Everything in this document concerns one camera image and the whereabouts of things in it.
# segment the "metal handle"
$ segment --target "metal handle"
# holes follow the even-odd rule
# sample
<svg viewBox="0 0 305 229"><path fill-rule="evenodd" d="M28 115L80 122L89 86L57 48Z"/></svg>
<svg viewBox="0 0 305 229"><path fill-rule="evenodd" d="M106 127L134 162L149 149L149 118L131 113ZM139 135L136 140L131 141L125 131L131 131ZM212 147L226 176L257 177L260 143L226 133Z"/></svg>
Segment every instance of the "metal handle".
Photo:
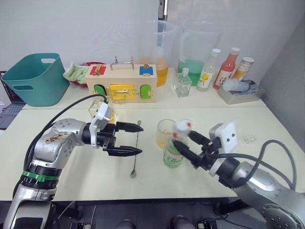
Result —
<svg viewBox="0 0 305 229"><path fill-rule="evenodd" d="M114 64L131 64L131 65L132 65L132 69L134 70L134 65L133 65L133 63L131 63L131 62L114 62L114 63L110 64L110 69L111 69L111 71L113 71L112 66L113 66Z"/></svg>

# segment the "orange liquid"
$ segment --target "orange liquid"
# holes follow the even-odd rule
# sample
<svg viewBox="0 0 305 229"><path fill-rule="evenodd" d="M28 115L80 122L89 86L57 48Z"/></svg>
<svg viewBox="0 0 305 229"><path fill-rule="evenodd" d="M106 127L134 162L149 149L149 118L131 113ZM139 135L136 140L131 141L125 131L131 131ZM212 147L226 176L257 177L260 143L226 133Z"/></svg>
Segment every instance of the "orange liquid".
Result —
<svg viewBox="0 0 305 229"><path fill-rule="evenodd" d="M166 83L168 67L162 70L157 70L157 87L160 87Z"/></svg>

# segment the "gray floor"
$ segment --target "gray floor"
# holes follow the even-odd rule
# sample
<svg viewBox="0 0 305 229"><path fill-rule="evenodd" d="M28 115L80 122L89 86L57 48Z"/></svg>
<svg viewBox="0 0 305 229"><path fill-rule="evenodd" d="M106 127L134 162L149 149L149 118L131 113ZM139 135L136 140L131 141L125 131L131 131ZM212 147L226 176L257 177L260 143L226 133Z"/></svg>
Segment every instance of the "gray floor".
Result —
<svg viewBox="0 0 305 229"><path fill-rule="evenodd" d="M0 222L3 222L9 204L0 203ZM79 222L90 223L94 205L81 206L83 217ZM195 203L166 204L117 204L98 205L92 224L92 229L115 229L123 219L130 219L137 229L169 229L170 220L176 215L183 215L196 226L197 222L206 218L218 218L211 206ZM242 213L231 214L228 220L253 229L265 229L264 223ZM61 229L69 229L75 220L60 218ZM241 229L223 220L217 220L219 229Z"/></svg>

